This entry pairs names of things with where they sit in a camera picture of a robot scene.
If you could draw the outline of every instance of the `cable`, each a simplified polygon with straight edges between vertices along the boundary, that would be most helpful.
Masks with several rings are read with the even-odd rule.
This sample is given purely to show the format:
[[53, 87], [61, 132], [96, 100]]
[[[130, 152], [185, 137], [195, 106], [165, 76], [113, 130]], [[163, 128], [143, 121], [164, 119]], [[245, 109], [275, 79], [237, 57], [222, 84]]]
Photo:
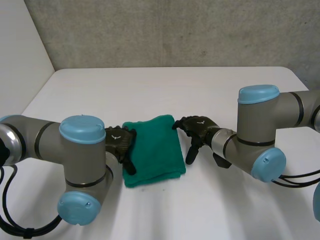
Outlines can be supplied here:
[[287, 183], [293, 184], [293, 185], [289, 185], [289, 184], [285, 184], [285, 183], [281, 183], [278, 181], [273, 181], [273, 183], [286, 187], [286, 188], [293, 188], [293, 189], [298, 189], [298, 188], [305, 188], [305, 187], [309, 187], [313, 184], [317, 184], [320, 182], [320, 178], [317, 178], [315, 180], [312, 181], [307, 181], [307, 182], [293, 182], [287, 179], [282, 179], [283, 181], [286, 181]]
[[305, 173], [305, 174], [300, 174], [300, 175], [293, 175], [293, 176], [281, 175], [279, 178], [280, 179], [283, 179], [283, 178], [286, 178], [286, 179], [298, 179], [298, 178], [304, 178], [304, 177], [313, 176], [313, 175], [316, 175], [316, 174], [320, 174], [320, 169], [317, 170], [317, 171], [313, 171], [313, 172], [309, 172], [309, 173]]
[[[23, 237], [24, 239], [31, 239], [32, 237], [39, 237], [42, 235], [45, 235], [49, 232], [51, 232], [53, 229], [55, 229], [58, 224], [61, 222], [62, 218], [58, 215], [52, 222], [50, 222], [49, 224], [38, 228], [38, 229], [34, 229], [34, 228], [23, 228], [21, 226], [19, 226], [10, 216], [8, 208], [7, 208], [7, 194], [8, 194], [8, 190], [9, 190], [9, 186], [11, 184], [11, 182], [13, 181], [13, 179], [15, 178], [17, 172], [18, 172], [18, 168], [16, 165], [10, 166], [13, 168], [13, 172], [10, 176], [10, 178], [8, 179], [7, 183], [5, 184], [4, 190], [3, 190], [3, 194], [2, 194], [2, 208], [3, 208], [3, 212], [5, 217], [7, 218], [7, 220], [9, 221], [9, 223], [7, 223], [1, 216], [0, 216], [0, 228], [5, 231], [6, 233], [13, 235], [13, 236], [18, 236], [18, 237]], [[3, 169], [3, 167], [0, 168], [0, 185], [4, 180], [5, 177], [5, 171]]]

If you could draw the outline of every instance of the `white table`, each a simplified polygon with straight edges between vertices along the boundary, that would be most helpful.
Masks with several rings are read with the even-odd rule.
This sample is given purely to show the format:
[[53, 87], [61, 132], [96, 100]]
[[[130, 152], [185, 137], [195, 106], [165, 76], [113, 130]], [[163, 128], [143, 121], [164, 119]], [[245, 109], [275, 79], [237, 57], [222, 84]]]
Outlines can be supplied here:
[[[203, 115], [236, 130], [238, 91], [257, 84], [277, 85], [281, 92], [306, 90], [282, 67], [65, 69], [49, 79], [23, 114], [56, 122], [72, 115], [93, 115], [107, 127], [165, 114], [176, 120]], [[179, 139], [185, 157], [191, 139], [181, 131]], [[311, 129], [277, 131], [276, 146], [286, 154], [287, 174], [319, 169], [319, 145], [320, 134]], [[24, 227], [42, 227], [57, 214], [57, 201], [65, 190], [63, 168], [35, 159], [18, 167], [9, 189], [9, 211]], [[314, 189], [284, 188], [253, 179], [235, 166], [219, 168], [205, 146], [180, 179], [128, 189], [117, 166], [92, 224], [61, 222], [36, 239], [318, 240]], [[20, 238], [0, 231], [0, 239]]]

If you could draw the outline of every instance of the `robotic arm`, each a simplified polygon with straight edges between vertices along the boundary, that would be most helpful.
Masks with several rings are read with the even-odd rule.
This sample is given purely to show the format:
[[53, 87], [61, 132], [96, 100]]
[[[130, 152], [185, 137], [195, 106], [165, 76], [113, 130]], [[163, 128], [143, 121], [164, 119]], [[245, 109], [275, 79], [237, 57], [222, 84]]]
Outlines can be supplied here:
[[69, 224], [87, 225], [100, 212], [113, 180], [106, 166], [106, 131], [97, 117], [71, 116], [62, 123], [22, 115], [0, 119], [0, 167], [27, 158], [62, 164], [65, 192], [57, 210]]
[[[192, 137], [187, 164], [193, 163], [200, 147], [208, 145], [219, 167], [234, 164], [266, 183], [279, 178], [286, 167], [285, 154], [275, 147], [276, 130], [298, 127], [320, 133], [320, 90], [280, 93], [274, 85], [240, 89], [237, 132], [204, 116], [183, 117], [173, 125]], [[320, 186], [316, 193], [313, 209], [320, 221]]]

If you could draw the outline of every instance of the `towel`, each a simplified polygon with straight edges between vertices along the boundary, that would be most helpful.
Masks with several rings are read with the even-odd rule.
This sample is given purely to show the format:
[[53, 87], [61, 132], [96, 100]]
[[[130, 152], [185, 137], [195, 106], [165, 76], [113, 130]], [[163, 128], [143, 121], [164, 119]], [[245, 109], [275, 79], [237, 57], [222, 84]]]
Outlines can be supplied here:
[[135, 175], [124, 169], [122, 176], [128, 188], [180, 178], [186, 173], [184, 158], [175, 123], [171, 115], [149, 121], [125, 122], [123, 126], [136, 130], [134, 146], [129, 153], [136, 168]]

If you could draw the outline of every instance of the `concrete wall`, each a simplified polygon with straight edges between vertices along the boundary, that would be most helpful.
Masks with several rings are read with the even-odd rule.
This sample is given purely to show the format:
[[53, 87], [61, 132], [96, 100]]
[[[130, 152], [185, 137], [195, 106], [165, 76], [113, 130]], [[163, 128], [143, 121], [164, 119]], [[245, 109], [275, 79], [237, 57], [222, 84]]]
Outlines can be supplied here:
[[283, 66], [320, 88], [319, 0], [25, 0], [56, 70]]

